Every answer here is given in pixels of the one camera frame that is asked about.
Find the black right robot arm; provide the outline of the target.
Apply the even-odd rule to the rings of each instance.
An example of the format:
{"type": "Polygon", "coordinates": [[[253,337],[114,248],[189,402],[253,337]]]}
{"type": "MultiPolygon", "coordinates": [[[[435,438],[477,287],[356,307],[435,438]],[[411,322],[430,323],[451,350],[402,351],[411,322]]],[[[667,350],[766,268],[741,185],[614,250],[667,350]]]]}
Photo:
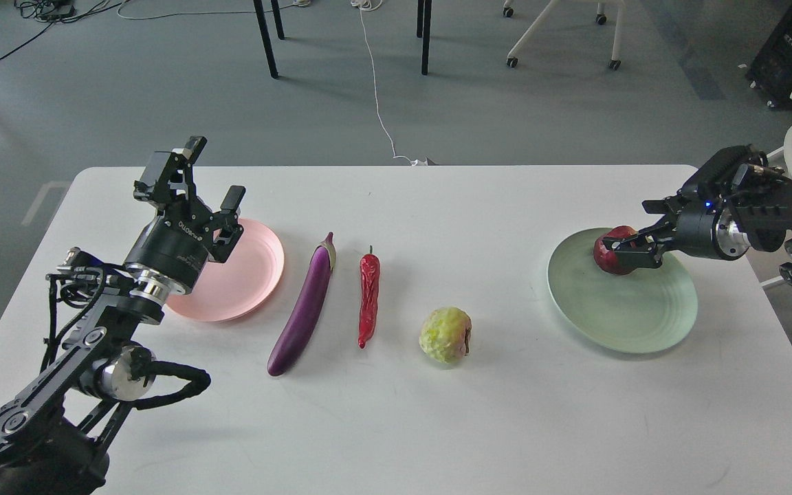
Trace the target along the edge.
{"type": "Polygon", "coordinates": [[[717,151],[675,194],[646,200],[643,209],[658,220],[649,228],[617,228],[596,248],[607,272],[656,269],[664,254],[735,261],[748,250],[785,250],[789,262],[780,278],[792,286],[792,179],[751,145],[717,151]]]}

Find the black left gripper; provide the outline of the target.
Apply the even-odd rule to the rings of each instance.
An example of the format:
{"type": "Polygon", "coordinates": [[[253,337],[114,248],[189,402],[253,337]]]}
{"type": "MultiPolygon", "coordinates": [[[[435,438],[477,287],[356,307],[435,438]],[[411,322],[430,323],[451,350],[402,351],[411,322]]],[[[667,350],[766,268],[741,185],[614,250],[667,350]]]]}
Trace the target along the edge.
{"type": "Polygon", "coordinates": [[[226,263],[244,232],[239,206],[245,187],[231,185],[220,210],[190,214],[192,207],[207,207],[198,197],[194,165],[208,139],[192,135],[186,144],[169,153],[152,153],[144,172],[134,182],[133,197],[153,206],[160,215],[148,223],[124,260],[124,267],[163,276],[179,294],[191,294],[208,263],[226,263]],[[170,219],[164,213],[180,215],[170,219]]]}

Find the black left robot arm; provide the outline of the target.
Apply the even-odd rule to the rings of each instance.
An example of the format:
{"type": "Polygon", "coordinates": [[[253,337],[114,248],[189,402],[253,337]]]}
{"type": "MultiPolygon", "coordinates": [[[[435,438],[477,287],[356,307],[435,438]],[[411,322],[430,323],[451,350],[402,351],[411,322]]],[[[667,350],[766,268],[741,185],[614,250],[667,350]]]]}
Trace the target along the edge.
{"type": "Polygon", "coordinates": [[[133,410],[196,397],[204,370],[157,360],[133,338],[159,324],[172,295],[191,294],[208,262],[228,260],[244,232],[232,186],[218,211],[196,195],[194,165],[207,140],[154,153],[134,198],[156,209],[120,265],[75,247],[47,276],[48,306],[79,312],[51,326],[40,375],[0,407],[0,494],[90,494],[106,482],[108,448],[133,410]]]}

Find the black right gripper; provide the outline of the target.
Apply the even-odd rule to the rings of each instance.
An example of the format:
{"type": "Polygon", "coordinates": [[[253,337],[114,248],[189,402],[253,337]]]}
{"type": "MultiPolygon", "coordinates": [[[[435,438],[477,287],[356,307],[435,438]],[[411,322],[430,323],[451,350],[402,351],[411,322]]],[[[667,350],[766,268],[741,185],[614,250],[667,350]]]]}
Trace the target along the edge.
{"type": "MultiPolygon", "coordinates": [[[[673,223],[668,244],[670,251],[679,251],[696,258],[734,261],[738,250],[723,247],[718,239],[718,226],[722,211],[711,199],[686,199],[664,197],[642,201],[648,215],[657,215],[656,223],[673,223]]],[[[606,237],[604,245],[616,251],[623,265],[635,269],[657,269],[663,266],[664,244],[657,243],[651,236],[634,234],[626,238],[606,237]]]]}

